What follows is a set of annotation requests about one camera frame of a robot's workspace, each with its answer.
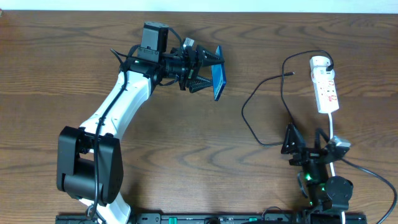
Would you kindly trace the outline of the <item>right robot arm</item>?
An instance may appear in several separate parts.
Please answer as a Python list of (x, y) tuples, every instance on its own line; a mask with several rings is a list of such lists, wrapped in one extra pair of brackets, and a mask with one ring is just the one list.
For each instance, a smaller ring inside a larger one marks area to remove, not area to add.
[(351, 143), (338, 136), (332, 138), (318, 128), (313, 147), (307, 147), (299, 130), (292, 123), (287, 125), (281, 153), (290, 154), (289, 164), (299, 166), (297, 175), (303, 195), (310, 206), (297, 214), (296, 223), (344, 223), (342, 212), (349, 209), (353, 184), (341, 176), (330, 176), (327, 165), (341, 160)]

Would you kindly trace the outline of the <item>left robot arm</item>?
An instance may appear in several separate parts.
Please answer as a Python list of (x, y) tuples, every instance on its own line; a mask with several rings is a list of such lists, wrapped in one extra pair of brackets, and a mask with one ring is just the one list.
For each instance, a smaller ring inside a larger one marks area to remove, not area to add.
[(147, 21), (140, 44), (117, 53), (117, 82), (101, 106), (78, 128), (60, 132), (57, 188), (86, 206), (82, 215), (58, 215), (57, 223), (131, 223), (132, 207), (123, 199), (121, 140), (133, 116), (157, 86), (174, 83), (183, 91), (212, 87), (219, 100), (226, 85), (221, 47), (210, 52), (190, 38), (167, 47), (172, 28)]

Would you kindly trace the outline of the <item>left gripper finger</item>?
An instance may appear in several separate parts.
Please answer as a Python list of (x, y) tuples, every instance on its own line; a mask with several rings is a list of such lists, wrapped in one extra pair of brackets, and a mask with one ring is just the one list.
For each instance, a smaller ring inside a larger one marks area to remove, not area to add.
[(196, 47), (198, 62), (201, 66), (212, 66), (224, 63), (224, 58), (220, 55), (216, 55), (202, 45)]
[(188, 82), (188, 89), (190, 93), (195, 93), (204, 88), (211, 87), (212, 85), (212, 80), (205, 77), (197, 76), (194, 80), (190, 80)]

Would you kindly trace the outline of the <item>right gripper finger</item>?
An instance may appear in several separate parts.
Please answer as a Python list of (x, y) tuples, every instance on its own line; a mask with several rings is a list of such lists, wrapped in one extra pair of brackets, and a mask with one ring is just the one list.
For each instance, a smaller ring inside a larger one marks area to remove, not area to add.
[(281, 154), (294, 154), (300, 152), (305, 146), (306, 142), (296, 126), (292, 123), (288, 124)]
[(323, 138), (323, 140), (326, 143), (328, 143), (330, 140), (330, 137), (324, 132), (324, 130), (322, 130), (322, 128), (317, 128), (315, 130), (315, 140), (314, 140), (315, 149), (321, 149), (320, 138)]

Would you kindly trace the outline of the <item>blue Galaxy smartphone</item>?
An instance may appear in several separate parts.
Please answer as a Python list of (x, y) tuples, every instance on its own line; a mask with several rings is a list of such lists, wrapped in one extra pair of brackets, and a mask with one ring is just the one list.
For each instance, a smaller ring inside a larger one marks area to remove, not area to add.
[(226, 86), (226, 72), (224, 62), (211, 66), (214, 100), (218, 101)]

